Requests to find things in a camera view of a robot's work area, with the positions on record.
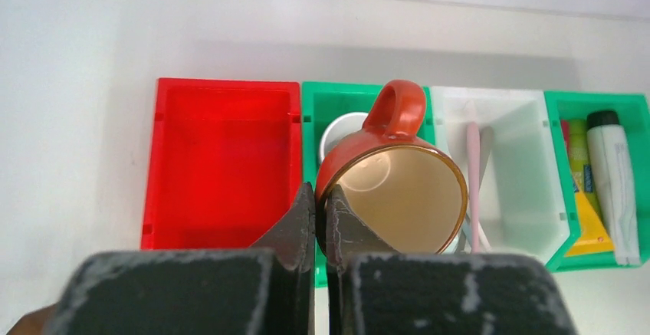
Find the white blue mug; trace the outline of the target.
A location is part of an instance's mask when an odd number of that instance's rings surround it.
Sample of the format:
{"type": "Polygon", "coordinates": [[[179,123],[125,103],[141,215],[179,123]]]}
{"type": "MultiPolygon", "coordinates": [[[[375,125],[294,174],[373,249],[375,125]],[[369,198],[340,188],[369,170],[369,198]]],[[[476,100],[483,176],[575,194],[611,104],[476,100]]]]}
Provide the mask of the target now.
{"type": "Polygon", "coordinates": [[[318,159],[322,163],[327,154],[346,136],[359,131],[368,113],[345,113],[333,120],[324,130],[320,138],[318,159]]]}

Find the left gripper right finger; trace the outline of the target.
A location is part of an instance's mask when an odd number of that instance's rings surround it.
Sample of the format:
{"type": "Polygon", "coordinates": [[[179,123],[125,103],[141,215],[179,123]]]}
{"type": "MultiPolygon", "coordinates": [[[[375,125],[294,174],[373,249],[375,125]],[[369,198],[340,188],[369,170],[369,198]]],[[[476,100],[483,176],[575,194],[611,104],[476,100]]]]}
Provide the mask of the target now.
{"type": "Polygon", "coordinates": [[[324,207],[331,334],[574,334],[537,260],[502,254],[401,254],[336,187],[324,207]]]}

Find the beige cup orange handle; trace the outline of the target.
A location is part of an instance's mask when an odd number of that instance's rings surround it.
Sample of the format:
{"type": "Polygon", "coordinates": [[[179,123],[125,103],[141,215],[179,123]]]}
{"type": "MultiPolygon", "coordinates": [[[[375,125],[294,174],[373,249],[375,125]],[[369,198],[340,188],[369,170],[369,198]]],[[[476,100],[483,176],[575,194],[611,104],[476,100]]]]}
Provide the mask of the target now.
{"type": "Polygon", "coordinates": [[[335,188],[361,222],[398,252],[440,254],[451,244],[466,216],[468,187],[451,157],[418,136],[427,105],[421,86],[391,80],[360,129],[321,161],[314,195],[322,250],[335,188]]]}

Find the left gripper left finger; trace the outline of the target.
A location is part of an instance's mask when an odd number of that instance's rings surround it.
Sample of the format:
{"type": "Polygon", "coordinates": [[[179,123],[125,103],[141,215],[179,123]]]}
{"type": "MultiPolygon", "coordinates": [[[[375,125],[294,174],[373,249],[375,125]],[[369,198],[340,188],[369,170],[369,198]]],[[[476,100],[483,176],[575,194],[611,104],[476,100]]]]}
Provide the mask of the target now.
{"type": "Polygon", "coordinates": [[[46,334],[311,334],[310,183],[250,248],[113,251],[84,261],[46,334]]]}

